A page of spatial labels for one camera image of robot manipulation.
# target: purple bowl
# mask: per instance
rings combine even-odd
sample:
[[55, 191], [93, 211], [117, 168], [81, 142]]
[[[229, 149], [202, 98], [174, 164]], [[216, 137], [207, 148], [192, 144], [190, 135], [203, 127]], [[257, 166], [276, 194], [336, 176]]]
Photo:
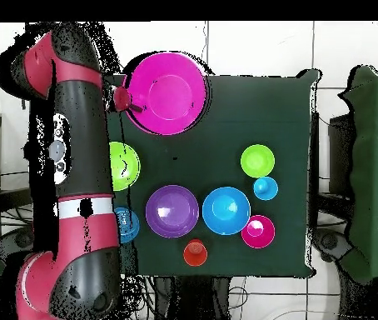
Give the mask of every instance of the purple bowl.
[[189, 233], [198, 217], [195, 196], [178, 185], [161, 187], [147, 201], [147, 224], [153, 232], [165, 238], [178, 238]]

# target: pink bowl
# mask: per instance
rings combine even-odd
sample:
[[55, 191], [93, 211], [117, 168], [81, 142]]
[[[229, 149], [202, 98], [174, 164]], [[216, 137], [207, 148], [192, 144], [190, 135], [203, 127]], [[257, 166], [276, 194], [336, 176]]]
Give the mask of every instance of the pink bowl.
[[132, 104], [143, 108], [140, 113], [127, 112], [128, 117], [144, 132], [160, 135], [187, 130], [206, 102], [201, 71], [189, 57], [176, 52], [159, 52], [142, 60], [131, 75], [128, 92]]
[[264, 216], [251, 216], [248, 224], [241, 231], [242, 239], [248, 247], [260, 249], [272, 243], [275, 227], [272, 221]]

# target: blue bowl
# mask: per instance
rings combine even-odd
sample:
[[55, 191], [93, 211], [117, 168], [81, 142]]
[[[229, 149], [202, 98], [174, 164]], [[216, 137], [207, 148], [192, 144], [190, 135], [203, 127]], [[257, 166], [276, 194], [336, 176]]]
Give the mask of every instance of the blue bowl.
[[250, 219], [246, 195], [234, 187], [219, 187], [202, 204], [202, 218], [214, 233], [231, 236], [240, 232]]
[[117, 215], [117, 223], [120, 232], [120, 243], [128, 243], [132, 241], [140, 231], [140, 223], [136, 214], [125, 207], [117, 207], [113, 210]]
[[271, 177], [259, 177], [253, 185], [254, 194], [261, 200], [272, 200], [278, 194], [278, 184]]

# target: white tile floor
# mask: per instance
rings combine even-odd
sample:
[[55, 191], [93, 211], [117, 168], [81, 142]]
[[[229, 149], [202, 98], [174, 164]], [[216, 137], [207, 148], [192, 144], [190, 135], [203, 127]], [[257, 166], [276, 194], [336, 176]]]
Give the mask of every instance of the white tile floor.
[[[323, 77], [317, 92], [317, 109], [326, 122], [348, 112], [337, 94], [346, 87], [351, 69], [359, 64], [372, 64], [378, 70], [378, 22], [195, 21], [105, 25], [124, 66], [139, 54], [179, 50], [202, 57], [215, 74], [284, 77], [295, 76], [302, 69], [318, 68]], [[0, 53], [23, 28], [21, 22], [0, 23]], [[2, 173], [27, 170], [22, 147], [27, 139], [28, 111], [22, 110], [19, 99], [0, 90], [0, 112]], [[320, 135], [320, 175], [327, 178], [329, 143], [324, 123]], [[3, 188], [23, 186], [27, 186], [24, 175], [2, 179]], [[320, 188], [328, 191], [328, 182], [321, 179]], [[320, 215], [320, 222], [334, 220]], [[250, 294], [244, 306], [231, 310], [232, 320], [335, 320], [340, 292], [336, 267], [321, 261], [315, 251], [311, 264], [317, 273], [309, 280], [247, 278], [245, 289]], [[243, 282], [243, 277], [236, 277], [231, 286], [242, 286]], [[232, 293], [235, 294], [230, 295], [231, 306], [241, 304], [241, 289], [235, 288]]]

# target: tabletop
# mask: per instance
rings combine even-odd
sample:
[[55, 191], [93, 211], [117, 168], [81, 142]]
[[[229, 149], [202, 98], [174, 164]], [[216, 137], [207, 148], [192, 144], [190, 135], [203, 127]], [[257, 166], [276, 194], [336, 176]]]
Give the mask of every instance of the tabletop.
[[[141, 174], [131, 186], [132, 210], [141, 220], [135, 238], [137, 272], [159, 276], [269, 276], [307, 278], [306, 218], [308, 205], [307, 164], [313, 89], [319, 79], [316, 70], [297, 77], [208, 76], [209, 106], [201, 121], [189, 131], [161, 137], [143, 132], [122, 114], [107, 116], [110, 141], [133, 147], [141, 161]], [[122, 76], [110, 81], [119, 85]], [[245, 148], [259, 143], [275, 154], [270, 176], [279, 185], [270, 201], [257, 199], [252, 190], [255, 179], [241, 169]], [[145, 206], [160, 187], [178, 184], [188, 188], [201, 205], [209, 192], [219, 187], [243, 191], [251, 204], [251, 214], [270, 218], [276, 227], [272, 244], [263, 249], [248, 247], [241, 234], [224, 237], [210, 231], [201, 217], [187, 235], [169, 239], [156, 235], [147, 225]], [[115, 193], [115, 207], [127, 205], [128, 191]], [[206, 262], [190, 267], [183, 259], [187, 243], [198, 238], [208, 251]], [[125, 259], [135, 261], [122, 247]]]

